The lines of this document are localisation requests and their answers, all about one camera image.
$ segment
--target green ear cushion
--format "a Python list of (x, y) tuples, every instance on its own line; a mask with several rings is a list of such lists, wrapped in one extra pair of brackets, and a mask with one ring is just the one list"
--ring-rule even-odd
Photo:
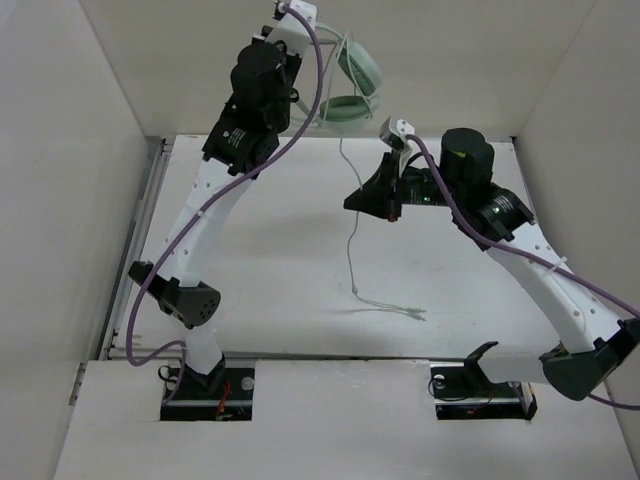
[(347, 122), (357, 120), (369, 113), (367, 102), (353, 95), (331, 98), (320, 104), (320, 118), (327, 122)]
[[(366, 97), (373, 95), (377, 88), (382, 85), (382, 72), (378, 64), (371, 58), (371, 55), (359, 43), (349, 45), (349, 56), (351, 58), (351, 79)], [(347, 51), (344, 49), (338, 58), (338, 65), (347, 78), (351, 78), (349, 70)]]

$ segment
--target white table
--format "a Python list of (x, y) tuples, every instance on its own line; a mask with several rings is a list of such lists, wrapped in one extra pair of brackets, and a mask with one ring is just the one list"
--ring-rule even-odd
[(426, 363), (262, 361), (251, 422), (176, 423), (157, 365), (89, 364), (55, 480), (636, 478), (613, 410), (550, 387), (531, 423), (438, 421)]
[[(142, 255), (149, 258), (186, 199), (205, 137), (180, 136)], [(303, 139), (265, 171), (232, 211), (204, 278), (222, 293), (214, 316), (227, 352), (464, 357), (498, 340), (521, 351), (549, 349), (557, 335), (519, 285), (451, 222), (446, 208), (405, 207), (399, 222), (361, 216), (353, 242), (361, 295), (427, 310), (426, 321), (370, 311), (351, 295), (346, 241), (357, 188), (337, 139)], [(439, 140), (429, 140), (439, 156)], [(495, 181), (527, 201), (513, 145), (494, 143)], [(364, 180), (387, 147), (348, 139)], [(133, 295), (129, 298), (129, 308)], [(121, 325), (124, 331), (126, 320)], [(136, 324), (139, 350), (181, 335), (150, 297)], [(122, 355), (124, 335), (113, 356)]]

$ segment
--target green headphones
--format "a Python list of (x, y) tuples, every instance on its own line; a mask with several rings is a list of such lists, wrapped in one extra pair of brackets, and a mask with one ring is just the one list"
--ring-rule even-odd
[[(364, 47), (349, 38), (350, 32), (341, 35), (321, 23), (316, 23), (316, 28), (327, 31), (337, 38), (336, 41), (323, 42), (333, 44), (334, 51), (339, 47), (337, 60), (332, 67), (335, 69), (336, 64), (340, 67), (359, 95), (333, 97), (322, 102), (312, 125), (332, 130), (340, 135), (357, 132), (366, 126), (380, 106), (380, 95), (376, 92), (382, 85), (382, 72)], [(327, 96), (331, 94), (333, 73), (332, 70)], [(304, 102), (299, 100), (296, 105), (305, 114), (309, 114), (309, 109)]]

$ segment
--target white wall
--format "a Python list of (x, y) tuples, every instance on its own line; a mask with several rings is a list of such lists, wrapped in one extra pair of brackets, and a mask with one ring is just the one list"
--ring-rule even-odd
[(0, 476), (52, 474), (146, 144), (77, 0), (0, 2)]
[[(389, 115), (424, 135), (520, 131), (594, 0), (312, 0), (384, 72)], [(81, 0), (147, 134), (209, 133), (240, 49), (271, 0)], [(296, 84), (311, 98), (313, 62)], [(349, 94), (346, 82), (334, 92)]]
[[(516, 142), (541, 224), (556, 248), (577, 272), (636, 307), (638, 25), (637, 0), (598, 0)], [(638, 368), (635, 352), (611, 377), (616, 400), (640, 404)], [(640, 414), (619, 412), (619, 418), (638, 466)]]

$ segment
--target white panel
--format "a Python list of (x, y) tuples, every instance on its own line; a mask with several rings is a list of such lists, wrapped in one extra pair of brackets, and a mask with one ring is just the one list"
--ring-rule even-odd
[(55, 480), (634, 477), (613, 412), (550, 387), (531, 423), (438, 421), (425, 363), (260, 362), (251, 422), (158, 422), (157, 365), (89, 365)]
[(21, 0), (3, 20), (0, 476), (41, 480), (106, 314), (146, 144), (76, 0)]
[[(176, 140), (143, 258), (155, 253), (177, 218), (204, 140)], [(428, 142), (436, 158), (439, 143)], [(494, 146), (495, 181), (526, 201), (513, 146)], [(388, 147), (349, 139), (344, 150), (367, 179)], [(357, 186), (337, 140), (303, 139), (243, 195), (204, 276), (222, 293), (214, 321), (223, 351), (461, 357), (490, 340), (523, 352), (557, 344), (533, 301), (455, 227), (446, 208), (405, 207), (395, 224), (362, 215), (352, 244), (360, 294), (423, 308), (426, 321), (371, 311), (357, 301), (346, 259), (355, 214), (342, 208)], [(147, 298), (137, 346), (179, 338), (176, 323)], [(123, 346), (124, 335), (117, 342)]]
[[(208, 133), (238, 52), (273, 12), (270, 0), (82, 3), (148, 134)], [(464, 125), (504, 136), (520, 130), (593, 0), (314, 3), (318, 20), (352, 28), (384, 73), (369, 133), (394, 114), (422, 133)], [(306, 61), (298, 86), (308, 99), (314, 75)]]
[[(640, 307), (640, 3), (598, 1), (518, 137), (542, 226), (576, 272)], [(611, 377), (640, 404), (640, 353)], [(636, 465), (640, 415), (619, 412)]]

